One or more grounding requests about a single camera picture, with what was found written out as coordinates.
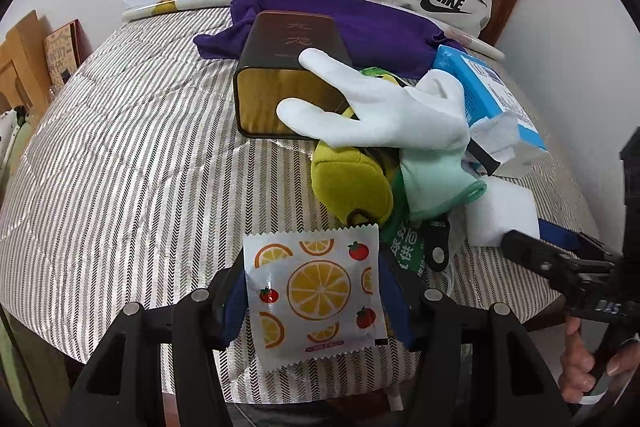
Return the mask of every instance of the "purple cloth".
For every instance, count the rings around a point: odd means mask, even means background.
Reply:
[[[377,66],[418,79],[431,68],[440,44],[465,51],[430,20],[369,0],[233,0],[231,28],[193,39],[200,56],[239,58],[255,17],[263,10],[331,16],[356,69]]]

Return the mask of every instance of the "yellow fabric object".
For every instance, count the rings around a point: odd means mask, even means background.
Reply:
[[[390,74],[369,76],[397,83]],[[342,115],[351,118],[353,109]],[[316,198],[345,225],[383,225],[394,207],[390,181],[397,169],[398,163],[383,149],[332,149],[321,141],[311,162],[311,184]]]

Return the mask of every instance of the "mint green glove cuff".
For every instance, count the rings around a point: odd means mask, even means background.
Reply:
[[[433,219],[485,193],[486,183],[460,165],[464,154],[464,149],[401,150],[400,168],[411,221]]]

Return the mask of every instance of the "tissue pack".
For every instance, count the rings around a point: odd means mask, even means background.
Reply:
[[[465,89],[465,112],[469,126],[481,118],[493,118],[510,110],[518,119],[520,140],[513,146],[515,156],[498,167],[495,174],[522,178],[546,153],[545,143],[515,96],[500,76],[482,60],[448,46],[440,46],[433,68],[455,76]]]

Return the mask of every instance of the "bed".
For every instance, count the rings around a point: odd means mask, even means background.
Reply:
[[[193,36],[231,24],[228,7],[124,24],[74,74],[30,140],[0,211],[0,301],[39,336],[85,362],[129,301],[177,302],[231,266],[244,233],[337,225],[314,197],[314,143],[251,140],[236,130],[234,60],[203,60]],[[550,155],[525,178],[538,214],[597,235],[561,150],[496,62]],[[526,321],[557,295],[498,249],[471,248],[451,216],[453,298],[507,303]],[[442,282],[425,276],[425,284]],[[418,355],[388,346],[265,373],[249,320],[215,353],[223,393],[239,403],[295,403],[366,393],[411,378]],[[170,349],[162,385],[174,391]]]

